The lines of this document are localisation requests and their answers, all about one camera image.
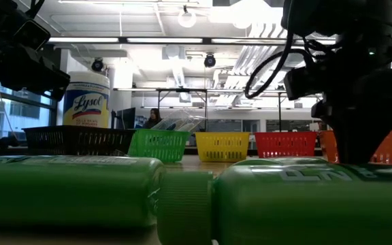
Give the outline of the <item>small green shampoo bottle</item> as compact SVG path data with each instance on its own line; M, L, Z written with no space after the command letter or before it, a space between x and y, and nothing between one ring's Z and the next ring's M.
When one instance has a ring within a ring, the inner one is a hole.
M155 158L0 156L0 227L148 227L164 173Z
M246 159L234 163L233 166L275 165L287 167L319 167L327 164L330 164L330 162L318 157L275 157L266 159Z
M232 165L164 175L161 245L392 245L392 166Z

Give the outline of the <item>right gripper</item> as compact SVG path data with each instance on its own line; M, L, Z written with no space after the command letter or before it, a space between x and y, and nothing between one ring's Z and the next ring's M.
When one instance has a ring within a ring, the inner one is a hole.
M370 162L392 131L392 69L330 68L316 72L312 81L323 100L311 115L333 129L339 163Z

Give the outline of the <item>red plastic basket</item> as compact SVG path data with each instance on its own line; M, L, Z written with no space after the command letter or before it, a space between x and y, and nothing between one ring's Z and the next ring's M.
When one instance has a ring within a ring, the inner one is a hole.
M259 158L312 157L317 133L303 132L258 132L255 133Z

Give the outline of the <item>window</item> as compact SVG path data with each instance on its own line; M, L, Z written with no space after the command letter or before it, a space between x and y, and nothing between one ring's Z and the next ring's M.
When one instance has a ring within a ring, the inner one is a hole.
M0 85L0 138L15 135L25 141L24 128L53 125L56 105L49 92L43 96Z

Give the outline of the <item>blue white toothbrush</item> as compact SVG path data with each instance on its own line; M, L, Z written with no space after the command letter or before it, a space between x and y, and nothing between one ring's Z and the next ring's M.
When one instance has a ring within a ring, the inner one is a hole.
M206 117L198 116L194 110L181 109L169 115L171 125L168 130L192 132L206 121Z
M189 117L184 114L170 114L152 127L154 130L177 131L187 124Z

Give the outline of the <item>black background table frame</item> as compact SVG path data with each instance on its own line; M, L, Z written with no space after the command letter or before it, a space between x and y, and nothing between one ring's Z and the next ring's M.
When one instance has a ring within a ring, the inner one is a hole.
M286 93L271 90L255 100L244 97L239 89L209 88L117 88L137 98L134 107L158 108L163 116L175 110L188 110L207 119L240 120L309 120L310 104L319 99L311 96L289 101Z

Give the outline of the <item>yellow plastic basket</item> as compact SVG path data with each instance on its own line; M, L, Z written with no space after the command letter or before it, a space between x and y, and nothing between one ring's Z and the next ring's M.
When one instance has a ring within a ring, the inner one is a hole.
M249 132L196 132L201 162L238 162L248 155Z

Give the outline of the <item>black plastic basket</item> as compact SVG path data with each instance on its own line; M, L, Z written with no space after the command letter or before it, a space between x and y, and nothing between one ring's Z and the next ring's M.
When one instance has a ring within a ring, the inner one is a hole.
M34 155L124 156L135 130L62 125L26 128L24 132Z

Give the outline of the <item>black monitor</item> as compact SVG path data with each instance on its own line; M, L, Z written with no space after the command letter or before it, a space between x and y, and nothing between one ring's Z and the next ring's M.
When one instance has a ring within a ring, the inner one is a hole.
M133 129L135 124L135 108L119 110L116 113L117 129Z

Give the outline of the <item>black aluminium rig frame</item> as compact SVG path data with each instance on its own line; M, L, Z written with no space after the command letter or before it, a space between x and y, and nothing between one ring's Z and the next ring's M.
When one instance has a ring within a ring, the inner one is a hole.
M50 44L185 44L227 46L283 46L283 38L239 37L51 37Z

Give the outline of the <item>person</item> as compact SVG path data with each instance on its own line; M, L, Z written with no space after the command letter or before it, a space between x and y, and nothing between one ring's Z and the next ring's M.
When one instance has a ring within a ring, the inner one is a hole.
M150 117L149 119L144 123L143 129L151 129L158 123L162 121L160 111L158 108L153 108L150 110Z

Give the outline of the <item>yellow Lysol wipes canister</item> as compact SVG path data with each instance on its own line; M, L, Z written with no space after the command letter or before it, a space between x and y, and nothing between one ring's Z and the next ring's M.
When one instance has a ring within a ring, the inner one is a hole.
M63 102L63 125L108 128L110 80L91 71L71 71Z

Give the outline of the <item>green plastic basket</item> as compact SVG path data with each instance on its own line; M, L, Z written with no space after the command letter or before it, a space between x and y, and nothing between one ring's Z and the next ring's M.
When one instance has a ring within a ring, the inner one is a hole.
M162 162L182 160L188 131L167 131L155 129L137 129L132 137L128 155L130 157L150 157Z

